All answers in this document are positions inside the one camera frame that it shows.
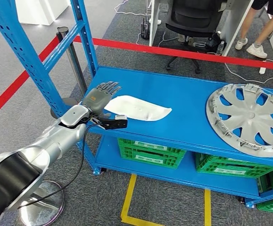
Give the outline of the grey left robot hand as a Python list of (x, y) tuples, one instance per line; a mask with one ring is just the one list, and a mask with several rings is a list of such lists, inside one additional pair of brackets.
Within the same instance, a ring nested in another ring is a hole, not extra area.
[(89, 91), (82, 99), (81, 105), (88, 108), (92, 116), (102, 115), (103, 109), (120, 89), (118, 82), (103, 82)]

